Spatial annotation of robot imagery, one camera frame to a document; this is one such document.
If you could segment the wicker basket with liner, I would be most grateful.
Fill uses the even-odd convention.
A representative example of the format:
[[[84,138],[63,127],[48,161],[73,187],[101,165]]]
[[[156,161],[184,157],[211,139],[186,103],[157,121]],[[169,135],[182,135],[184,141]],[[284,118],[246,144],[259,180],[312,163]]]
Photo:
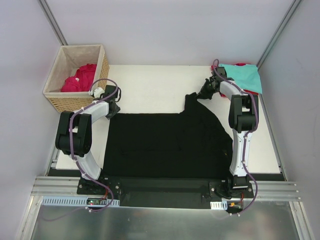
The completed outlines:
[[[58,112],[78,110],[92,102],[90,91],[106,87],[109,69],[103,45],[63,45],[43,94]]]

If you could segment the black daisy print t-shirt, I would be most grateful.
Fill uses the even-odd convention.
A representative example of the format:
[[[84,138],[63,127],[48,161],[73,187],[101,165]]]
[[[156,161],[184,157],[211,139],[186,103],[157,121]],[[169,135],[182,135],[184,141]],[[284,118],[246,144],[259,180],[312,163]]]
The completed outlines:
[[[224,179],[233,141],[195,93],[179,113],[118,113],[109,122],[103,171],[113,177]]]

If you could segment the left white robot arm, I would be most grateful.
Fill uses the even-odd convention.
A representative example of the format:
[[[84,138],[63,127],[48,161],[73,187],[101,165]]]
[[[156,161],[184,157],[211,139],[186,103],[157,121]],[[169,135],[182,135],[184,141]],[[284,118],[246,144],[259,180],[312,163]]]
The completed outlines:
[[[93,101],[76,111],[63,111],[60,114],[55,147],[76,164],[83,180],[89,181],[88,188],[94,194],[107,196],[111,190],[102,176],[102,168],[97,164],[92,152],[92,125],[101,118],[114,117],[120,107],[122,91],[117,84],[107,85],[106,89],[93,95]]]

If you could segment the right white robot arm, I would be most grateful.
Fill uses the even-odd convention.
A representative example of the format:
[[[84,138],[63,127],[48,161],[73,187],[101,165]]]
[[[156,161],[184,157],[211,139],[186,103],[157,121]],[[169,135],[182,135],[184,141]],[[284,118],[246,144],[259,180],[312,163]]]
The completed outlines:
[[[214,189],[216,195],[231,199],[248,190],[251,174],[248,170],[249,151],[253,132],[259,125],[259,100],[240,88],[235,80],[227,77],[222,66],[212,68],[212,76],[205,80],[197,99],[212,99],[220,93],[230,100],[228,124],[233,133],[232,160],[229,167],[231,176],[225,183]]]

